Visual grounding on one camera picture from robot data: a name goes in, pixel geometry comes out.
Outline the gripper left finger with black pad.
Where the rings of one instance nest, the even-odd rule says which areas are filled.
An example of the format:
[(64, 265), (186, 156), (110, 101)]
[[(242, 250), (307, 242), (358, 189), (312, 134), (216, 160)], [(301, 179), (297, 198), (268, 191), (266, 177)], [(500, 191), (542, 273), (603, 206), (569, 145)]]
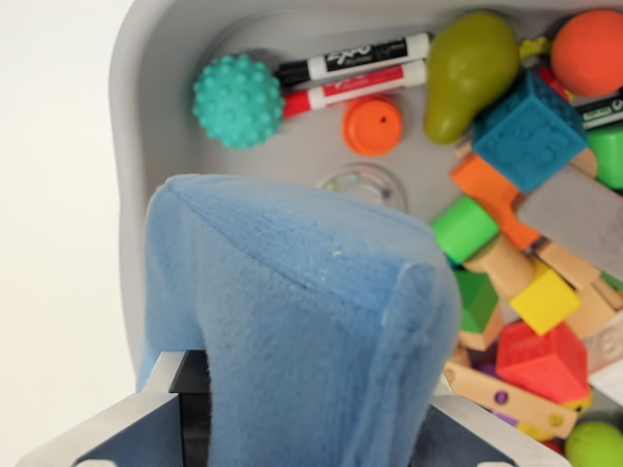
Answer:
[(209, 438), (205, 352), (163, 352), (140, 391), (29, 452), (18, 465), (206, 466)]

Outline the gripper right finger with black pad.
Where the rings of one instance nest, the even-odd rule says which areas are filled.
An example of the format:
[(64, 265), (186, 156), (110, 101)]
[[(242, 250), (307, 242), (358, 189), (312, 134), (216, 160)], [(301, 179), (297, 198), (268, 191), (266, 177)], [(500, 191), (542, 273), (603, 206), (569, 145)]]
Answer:
[(439, 377), (411, 464), (436, 466), (566, 466), (553, 450), (516, 431), (492, 413), (456, 395)]

